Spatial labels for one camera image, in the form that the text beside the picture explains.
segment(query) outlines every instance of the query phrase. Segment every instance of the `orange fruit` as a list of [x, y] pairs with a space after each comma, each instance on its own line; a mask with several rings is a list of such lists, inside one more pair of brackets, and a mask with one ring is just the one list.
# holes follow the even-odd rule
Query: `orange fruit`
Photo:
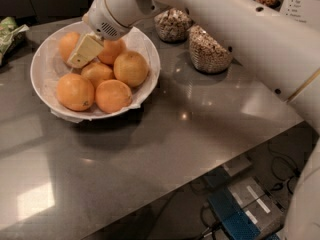
[[67, 61], [73, 49], [76, 47], [79, 38], [80, 38], [80, 34], [78, 32], [73, 31], [73, 32], [66, 33], [59, 40], [59, 53], [64, 63], [68, 64]]
[[74, 111], [84, 111], [94, 102], [92, 83], [75, 73], [67, 73], [59, 79], [56, 94], [63, 106]]
[[116, 79], [134, 88], [147, 78], [149, 65], [140, 53], [127, 50], [117, 57], [113, 72]]
[[130, 87], [119, 80], [107, 80], [98, 86], [95, 100], [103, 112], [114, 113], [131, 104], [132, 93]]
[[104, 40], [103, 47], [98, 59], [104, 64], [113, 65], [118, 55], [126, 49], [126, 44], [121, 38], [115, 41]]
[[85, 66], [81, 75], [91, 81], [96, 89], [105, 80], [114, 79], [113, 70], [101, 62], [93, 61]]

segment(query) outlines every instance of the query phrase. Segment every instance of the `table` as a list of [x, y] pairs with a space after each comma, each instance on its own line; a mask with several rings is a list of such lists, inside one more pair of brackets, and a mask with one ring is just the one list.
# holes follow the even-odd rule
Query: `table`
[[32, 88], [39, 45], [70, 19], [34, 26], [0, 69], [0, 239], [79, 240], [302, 122], [236, 61], [192, 66], [187, 42], [139, 28], [162, 63], [142, 108], [79, 124], [50, 113]]

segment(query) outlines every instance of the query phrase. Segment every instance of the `green bag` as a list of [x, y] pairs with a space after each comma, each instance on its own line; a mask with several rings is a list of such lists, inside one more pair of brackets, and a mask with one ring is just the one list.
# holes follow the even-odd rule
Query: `green bag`
[[4, 55], [11, 52], [24, 40], [27, 30], [29, 30], [27, 25], [18, 27], [12, 17], [7, 17], [0, 22], [0, 66]]

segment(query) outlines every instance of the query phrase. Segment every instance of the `white bowl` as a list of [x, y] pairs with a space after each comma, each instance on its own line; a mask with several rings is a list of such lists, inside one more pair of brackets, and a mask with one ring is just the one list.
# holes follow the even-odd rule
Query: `white bowl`
[[51, 36], [49, 36], [35, 53], [31, 63], [31, 82], [40, 99], [50, 107], [51, 112], [65, 120], [80, 122], [82, 120], [95, 120], [117, 116], [129, 109], [139, 108], [142, 102], [151, 94], [155, 88], [160, 74], [159, 54], [151, 40], [139, 29], [133, 28], [123, 37], [127, 48], [142, 54], [150, 66], [150, 72], [145, 82], [138, 88], [133, 89], [133, 101], [130, 106], [118, 112], [106, 114], [95, 104], [86, 111], [75, 112], [62, 106], [56, 98], [56, 85], [61, 76], [71, 71], [66, 66], [58, 51], [60, 38], [70, 32], [91, 32], [90, 28], [83, 22], [68, 25]]

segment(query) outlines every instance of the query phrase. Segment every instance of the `dark floor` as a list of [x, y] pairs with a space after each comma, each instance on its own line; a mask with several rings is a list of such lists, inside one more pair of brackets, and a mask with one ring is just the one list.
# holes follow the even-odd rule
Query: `dark floor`
[[[317, 138], [306, 123], [299, 124], [242, 154], [251, 161], [252, 167], [234, 180], [256, 177], [285, 213], [297, 179], [292, 177], [294, 169], [302, 170]], [[215, 221], [211, 209], [207, 209], [210, 191], [203, 179], [190, 182], [84, 240], [197, 239], [207, 228], [206, 225], [212, 225]], [[221, 230], [215, 233], [215, 237], [228, 239]]]

